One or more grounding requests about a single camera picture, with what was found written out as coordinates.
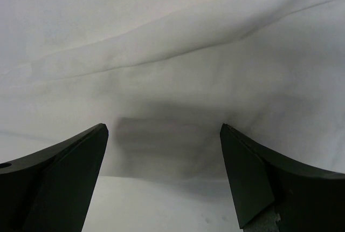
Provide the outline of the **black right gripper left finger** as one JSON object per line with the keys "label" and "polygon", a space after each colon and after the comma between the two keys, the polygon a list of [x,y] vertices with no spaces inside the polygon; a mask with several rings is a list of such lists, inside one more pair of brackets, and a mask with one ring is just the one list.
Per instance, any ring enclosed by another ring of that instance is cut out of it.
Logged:
{"label": "black right gripper left finger", "polygon": [[1,164],[1,231],[82,231],[108,140],[105,124]]}

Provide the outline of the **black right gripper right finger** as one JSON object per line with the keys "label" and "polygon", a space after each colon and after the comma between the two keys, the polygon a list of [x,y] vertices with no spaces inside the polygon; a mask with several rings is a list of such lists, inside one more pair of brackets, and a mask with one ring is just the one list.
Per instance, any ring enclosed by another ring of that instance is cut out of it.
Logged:
{"label": "black right gripper right finger", "polygon": [[344,231],[344,174],[313,167],[223,124],[222,153],[243,231]]}

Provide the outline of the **white green raglan t-shirt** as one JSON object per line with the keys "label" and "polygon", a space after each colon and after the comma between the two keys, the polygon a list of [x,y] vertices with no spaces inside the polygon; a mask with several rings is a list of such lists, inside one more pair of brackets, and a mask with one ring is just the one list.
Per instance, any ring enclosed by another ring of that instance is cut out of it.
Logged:
{"label": "white green raglan t-shirt", "polygon": [[223,123],[343,172],[344,0],[1,0],[1,161],[100,122],[102,175],[223,179]]}

